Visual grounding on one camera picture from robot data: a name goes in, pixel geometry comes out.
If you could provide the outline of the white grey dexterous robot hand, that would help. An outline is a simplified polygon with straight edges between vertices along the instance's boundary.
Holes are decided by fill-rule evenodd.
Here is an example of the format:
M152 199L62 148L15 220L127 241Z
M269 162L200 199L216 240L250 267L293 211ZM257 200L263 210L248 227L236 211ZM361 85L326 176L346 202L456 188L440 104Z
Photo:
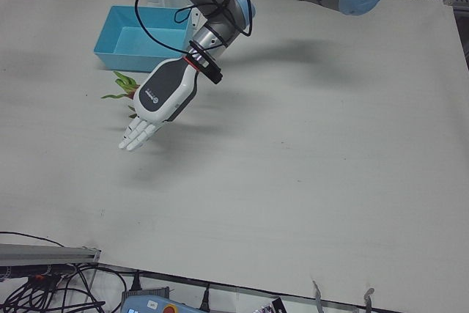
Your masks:
M171 122L196 94L198 71L183 58L161 62L136 90L136 117L125 130L121 150L133 151Z

